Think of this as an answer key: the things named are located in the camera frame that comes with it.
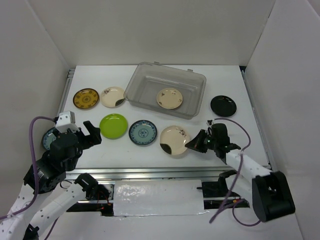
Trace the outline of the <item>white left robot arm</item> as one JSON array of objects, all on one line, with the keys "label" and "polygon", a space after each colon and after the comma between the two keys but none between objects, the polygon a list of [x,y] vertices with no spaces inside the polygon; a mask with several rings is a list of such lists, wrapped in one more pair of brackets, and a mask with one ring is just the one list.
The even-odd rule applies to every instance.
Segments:
[{"label": "white left robot arm", "polygon": [[23,179],[20,193],[6,216],[0,218],[2,240],[37,240],[43,232],[76,202],[92,200],[99,193],[97,180],[89,173],[80,174],[63,194],[45,207],[43,202],[65,180],[66,173],[75,169],[83,151],[102,142],[101,131],[85,121],[89,134],[81,129],[73,132],[54,130],[56,139]]}]

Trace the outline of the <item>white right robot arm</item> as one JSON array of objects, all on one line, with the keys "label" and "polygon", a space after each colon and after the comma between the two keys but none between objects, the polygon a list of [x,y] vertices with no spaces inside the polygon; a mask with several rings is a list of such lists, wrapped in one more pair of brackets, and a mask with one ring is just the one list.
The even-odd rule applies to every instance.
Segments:
[{"label": "white right robot arm", "polygon": [[257,218],[265,223],[294,214],[296,206],[287,178],[281,171],[272,171],[258,164],[244,153],[244,149],[230,141],[224,124],[221,128],[202,129],[185,147],[199,153],[214,151],[232,170],[218,177],[218,191],[229,198],[235,193],[248,202]]}]

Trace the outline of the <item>cream plate with floral marks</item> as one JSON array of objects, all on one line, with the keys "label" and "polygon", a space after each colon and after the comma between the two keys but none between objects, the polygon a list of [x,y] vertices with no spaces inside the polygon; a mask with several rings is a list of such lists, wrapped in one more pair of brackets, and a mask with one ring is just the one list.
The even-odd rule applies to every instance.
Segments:
[{"label": "cream plate with floral marks", "polygon": [[164,109],[176,109],[183,102],[183,95],[175,88],[164,88],[156,96],[157,103]]}]

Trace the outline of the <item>cream plate with black brushstroke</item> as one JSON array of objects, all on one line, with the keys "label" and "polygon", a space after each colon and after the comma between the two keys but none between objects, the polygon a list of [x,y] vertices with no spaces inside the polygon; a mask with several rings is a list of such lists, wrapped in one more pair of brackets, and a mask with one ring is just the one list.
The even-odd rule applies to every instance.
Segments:
[{"label": "cream plate with black brushstroke", "polygon": [[159,145],[168,155],[179,156],[187,151],[185,145],[190,140],[191,137],[185,128],[178,125],[170,125],[161,132]]}]

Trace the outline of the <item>small blue floral plate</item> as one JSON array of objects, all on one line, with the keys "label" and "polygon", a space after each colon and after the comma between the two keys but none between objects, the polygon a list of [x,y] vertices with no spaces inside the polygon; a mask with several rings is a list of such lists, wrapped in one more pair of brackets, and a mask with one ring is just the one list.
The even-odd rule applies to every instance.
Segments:
[{"label": "small blue floral plate", "polygon": [[134,144],[138,146],[147,146],[156,140],[158,130],[153,122],[141,119],[130,126],[128,136]]}]

